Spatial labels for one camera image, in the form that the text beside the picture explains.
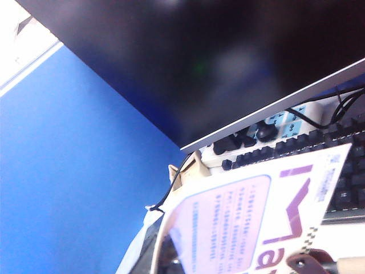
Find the black cable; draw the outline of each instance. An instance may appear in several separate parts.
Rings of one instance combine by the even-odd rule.
[[[331,92],[331,93],[324,94],[324,95],[321,95],[321,96],[309,98],[309,99],[304,100],[303,102],[301,102],[299,104],[296,104],[295,106],[299,106],[300,104],[304,104],[304,103],[308,103],[308,102],[314,102],[314,101],[318,101],[318,100],[322,100],[322,99],[327,99],[327,98],[330,98],[330,97],[333,97],[333,96],[337,96],[338,94],[341,95],[341,94],[349,93],[349,92],[352,92],[352,91],[355,91],[355,90],[361,90],[363,88],[365,88],[365,84],[360,84],[360,85],[355,86],[355,87],[345,88],[344,90]]]
[[[365,94],[365,90],[360,90],[360,91],[355,92],[353,94],[350,94],[349,96],[347,96],[346,98],[344,98],[341,101],[341,103],[338,104],[337,108],[335,109],[334,113],[332,114],[331,122],[329,124],[326,124],[326,125],[318,124],[317,122],[315,122],[312,119],[308,118],[306,115],[304,115],[304,114],[300,113],[299,111],[294,110],[292,108],[288,108],[288,109],[286,109],[286,111],[288,111],[288,112],[296,115],[297,117],[301,118],[302,120],[304,120],[308,124],[311,124],[312,126],[314,126],[316,128],[319,128],[321,130],[324,130],[324,129],[329,128],[329,126],[331,124],[334,124],[334,123],[340,121],[343,118],[343,116],[345,115],[346,111],[363,94]]]
[[[167,192],[165,193],[165,195],[163,196],[163,198],[156,204],[154,205],[153,207],[151,207],[149,210],[150,211],[154,211],[154,210],[157,210],[157,211],[161,211],[162,213],[165,213],[163,210],[161,210],[159,207],[161,205],[163,205],[163,203],[165,202],[167,196],[170,194],[171,192],[171,189],[173,188],[173,185],[175,184],[175,181],[176,181],[176,178],[178,177],[178,175],[180,174],[180,171],[181,169],[183,168],[183,165],[186,163],[186,161],[189,159],[189,157],[191,156],[192,153],[188,154],[184,160],[182,160],[182,163],[180,165],[180,167],[177,169],[176,173],[175,173],[175,176],[173,177],[172,179],[172,182],[170,184],[170,187],[169,189],[167,190]]]
[[[297,117],[301,118],[302,120],[306,121],[308,124],[311,124],[312,126],[316,127],[316,128],[320,128],[321,130],[325,130],[329,127],[329,125],[321,125],[321,124],[318,124],[317,122],[313,121],[312,119],[308,118],[306,115],[304,114],[301,114],[299,111],[297,110],[294,110],[292,108],[287,108],[286,109],[287,112],[290,112],[294,115],[296,115]]]
[[[337,99],[338,99],[338,103],[342,104],[342,99],[341,99],[341,95],[340,95],[340,91],[338,89],[338,87],[336,86],[336,93],[337,93]]]

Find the barcode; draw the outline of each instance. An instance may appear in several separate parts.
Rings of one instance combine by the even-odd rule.
[[[319,190],[317,192],[317,198],[319,202],[324,201],[326,194],[329,190],[329,185],[332,181],[333,174],[335,172],[335,169],[328,170],[325,174],[325,177],[323,181],[321,182],[321,185],[319,186]]]

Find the white paper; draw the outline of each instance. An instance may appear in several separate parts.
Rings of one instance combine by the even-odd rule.
[[[311,247],[350,147],[195,182],[167,212],[160,241],[171,236],[186,274],[291,273],[285,260]]]

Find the monitor screen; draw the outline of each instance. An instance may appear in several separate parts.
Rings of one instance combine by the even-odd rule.
[[[18,2],[186,152],[365,72],[361,1]]]

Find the black keyboard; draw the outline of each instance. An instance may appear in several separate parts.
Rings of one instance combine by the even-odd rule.
[[[341,120],[326,131],[314,130],[297,138],[278,142],[275,148],[263,147],[238,155],[234,163],[222,162],[224,170],[289,155],[352,143],[323,224],[365,221],[365,114]]]

